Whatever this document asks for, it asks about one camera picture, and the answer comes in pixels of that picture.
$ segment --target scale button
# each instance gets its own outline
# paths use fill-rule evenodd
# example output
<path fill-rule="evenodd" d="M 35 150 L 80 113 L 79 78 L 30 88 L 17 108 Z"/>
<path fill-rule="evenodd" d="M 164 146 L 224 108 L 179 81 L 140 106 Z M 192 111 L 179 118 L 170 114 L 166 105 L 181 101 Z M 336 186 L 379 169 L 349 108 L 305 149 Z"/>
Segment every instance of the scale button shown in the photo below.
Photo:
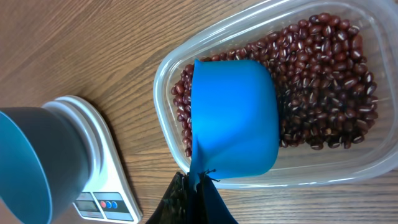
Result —
<path fill-rule="evenodd" d="M 106 207 L 107 208 L 112 208 L 112 203 L 110 201 L 106 201 Z"/>

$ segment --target food storage container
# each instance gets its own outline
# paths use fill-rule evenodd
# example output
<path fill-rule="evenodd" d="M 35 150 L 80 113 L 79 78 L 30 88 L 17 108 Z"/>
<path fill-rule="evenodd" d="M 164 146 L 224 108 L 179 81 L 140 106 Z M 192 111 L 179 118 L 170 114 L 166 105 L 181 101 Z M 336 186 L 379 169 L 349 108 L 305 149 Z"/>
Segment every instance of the food storage container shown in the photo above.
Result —
<path fill-rule="evenodd" d="M 280 148 L 273 168 L 264 175 L 225 179 L 221 189 L 258 189 L 337 184 L 368 179 L 398 165 L 398 6 L 390 0 L 268 0 L 201 31 L 164 58 L 156 73 L 154 101 L 167 144 L 184 172 L 190 158 L 184 155 L 181 124 L 170 93 L 180 72 L 196 58 L 244 47 L 247 42 L 279 31 L 313 14 L 329 12 L 360 28 L 369 71 L 375 75 L 379 118 L 361 144 L 314 151 L 308 144 Z"/>

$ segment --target wood grain surface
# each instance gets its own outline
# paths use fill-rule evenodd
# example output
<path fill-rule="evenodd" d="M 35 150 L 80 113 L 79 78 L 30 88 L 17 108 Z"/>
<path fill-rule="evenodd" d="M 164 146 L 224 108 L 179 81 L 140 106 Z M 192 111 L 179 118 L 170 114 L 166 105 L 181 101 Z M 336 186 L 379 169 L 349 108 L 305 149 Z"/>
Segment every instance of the wood grain surface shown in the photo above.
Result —
<path fill-rule="evenodd" d="M 112 126 L 126 175 L 151 216 L 179 167 L 152 98 L 161 60 L 258 0 L 1 0 L 0 107 L 61 95 L 92 102 Z M 356 184 L 220 190 L 239 223 L 398 223 L 398 172 Z M 0 222 L 12 223 L 3 205 Z M 55 223 L 94 223 L 74 208 Z"/>

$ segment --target digital scale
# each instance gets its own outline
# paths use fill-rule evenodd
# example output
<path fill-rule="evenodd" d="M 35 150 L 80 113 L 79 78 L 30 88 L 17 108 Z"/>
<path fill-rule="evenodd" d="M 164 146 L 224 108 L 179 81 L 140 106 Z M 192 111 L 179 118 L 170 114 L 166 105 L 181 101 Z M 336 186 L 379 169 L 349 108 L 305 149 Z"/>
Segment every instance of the digital scale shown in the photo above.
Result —
<path fill-rule="evenodd" d="M 90 161 L 90 178 L 73 205 L 87 220 L 138 223 L 142 218 L 124 175 L 112 135 L 98 111 L 77 96 L 43 105 L 66 118 L 79 132 Z"/>

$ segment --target gray cup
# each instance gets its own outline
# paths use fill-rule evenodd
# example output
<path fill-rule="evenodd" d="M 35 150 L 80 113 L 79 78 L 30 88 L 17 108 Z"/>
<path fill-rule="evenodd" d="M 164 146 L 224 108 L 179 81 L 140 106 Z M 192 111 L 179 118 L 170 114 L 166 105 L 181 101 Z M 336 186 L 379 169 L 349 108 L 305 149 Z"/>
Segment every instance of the gray cup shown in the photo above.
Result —
<path fill-rule="evenodd" d="M 75 128 L 43 108 L 0 109 L 0 197 L 22 223 L 50 223 L 90 175 Z"/>

